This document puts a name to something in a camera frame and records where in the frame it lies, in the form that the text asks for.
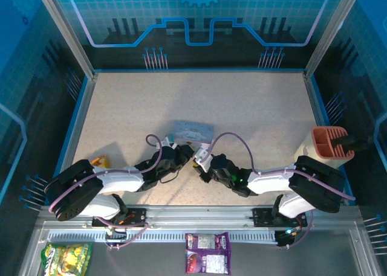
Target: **beige tabletop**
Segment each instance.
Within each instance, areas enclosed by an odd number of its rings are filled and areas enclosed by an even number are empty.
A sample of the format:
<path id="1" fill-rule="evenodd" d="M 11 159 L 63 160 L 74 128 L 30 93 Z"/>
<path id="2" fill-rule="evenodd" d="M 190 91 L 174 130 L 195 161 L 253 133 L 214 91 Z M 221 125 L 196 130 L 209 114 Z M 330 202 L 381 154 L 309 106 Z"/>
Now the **beige tabletop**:
<path id="1" fill-rule="evenodd" d="M 316 125 L 302 74 L 268 72 L 176 72 L 99 74 L 74 162 L 105 154 L 114 168 L 135 165 L 156 152 L 145 143 L 163 138 L 174 120 L 212 124 L 215 136 L 229 131 L 249 144 L 255 167 L 281 167 Z M 244 146 L 225 136 L 213 150 L 250 168 Z M 127 204 L 265 205 L 277 193 L 243 198 L 218 182 L 204 183 L 187 164 L 179 177 L 142 193 L 125 193 Z"/>

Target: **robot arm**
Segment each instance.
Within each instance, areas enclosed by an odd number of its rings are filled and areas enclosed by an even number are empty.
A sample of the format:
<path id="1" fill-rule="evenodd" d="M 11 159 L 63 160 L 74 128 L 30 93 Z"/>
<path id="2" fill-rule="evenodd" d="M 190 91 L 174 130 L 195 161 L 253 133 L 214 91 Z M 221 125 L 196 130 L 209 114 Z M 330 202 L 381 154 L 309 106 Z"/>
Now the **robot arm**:
<path id="1" fill-rule="evenodd" d="M 207 154 L 206 150 L 199 149 L 193 164 L 206 183 L 213 179 L 243 197 L 283 191 L 284 196 L 277 203 L 278 212 L 291 219 L 315 208 L 327 213 L 339 211 L 341 196 L 299 174 L 308 174 L 335 190 L 343 190 L 344 174 L 319 161 L 300 156 L 294 164 L 257 173 L 252 169 L 236 167 L 224 154 Z"/>
<path id="2" fill-rule="evenodd" d="M 120 222 L 126 214 L 125 205 L 117 195 L 107 196 L 105 193 L 148 190 L 163 177 L 183 168 L 194 155 L 189 145 L 170 144 L 168 138 L 161 142 L 161 146 L 158 144 L 157 148 L 162 151 L 158 163 L 159 151 L 151 159 L 127 168 L 128 173 L 124 173 L 124 170 L 115 173 L 115 170 L 95 167 L 86 159 L 73 164 L 45 187 L 45 194 L 51 203 L 61 198 L 52 208 L 53 213 L 59 221 L 76 216 L 99 216 L 112 223 Z M 71 186 L 93 174 L 95 177 L 63 196 Z"/>

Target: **glass panel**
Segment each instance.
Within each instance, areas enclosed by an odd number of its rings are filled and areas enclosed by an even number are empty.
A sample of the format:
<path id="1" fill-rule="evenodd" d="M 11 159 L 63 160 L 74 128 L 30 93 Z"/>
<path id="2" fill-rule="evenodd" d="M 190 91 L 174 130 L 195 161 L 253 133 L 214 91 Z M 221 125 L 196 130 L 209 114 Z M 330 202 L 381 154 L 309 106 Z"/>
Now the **glass panel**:
<path id="1" fill-rule="evenodd" d="M 58 0 L 95 68 L 304 68 L 340 0 Z"/>
<path id="2" fill-rule="evenodd" d="M 34 176 L 53 177 L 84 74 L 41 0 L 0 13 L 0 275 L 17 275 L 45 200 Z"/>
<path id="3" fill-rule="evenodd" d="M 387 216 L 386 18 L 385 0 L 357 0 L 315 73 L 330 123 L 361 137 L 357 148 L 367 146 L 368 136 L 375 142 L 356 152 L 345 168 L 364 217 L 382 214 L 383 220 Z"/>

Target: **purple snack bag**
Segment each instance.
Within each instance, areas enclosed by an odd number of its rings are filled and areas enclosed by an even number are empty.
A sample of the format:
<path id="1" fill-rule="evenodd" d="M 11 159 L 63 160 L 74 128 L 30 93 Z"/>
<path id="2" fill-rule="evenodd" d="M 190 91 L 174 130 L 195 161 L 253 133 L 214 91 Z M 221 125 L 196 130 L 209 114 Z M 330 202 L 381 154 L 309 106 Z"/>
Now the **purple snack bag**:
<path id="1" fill-rule="evenodd" d="M 186 234 L 186 273 L 231 275 L 229 233 Z"/>

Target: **green snack bag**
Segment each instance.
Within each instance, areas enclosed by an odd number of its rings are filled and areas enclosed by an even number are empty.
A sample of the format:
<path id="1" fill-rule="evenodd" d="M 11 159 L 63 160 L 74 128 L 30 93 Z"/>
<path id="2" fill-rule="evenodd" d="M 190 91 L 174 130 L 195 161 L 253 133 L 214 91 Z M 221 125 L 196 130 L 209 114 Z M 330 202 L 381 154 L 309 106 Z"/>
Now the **green snack bag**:
<path id="1" fill-rule="evenodd" d="M 70 246 L 49 244 L 41 253 L 44 275 L 84 276 L 92 250 L 92 244 Z"/>

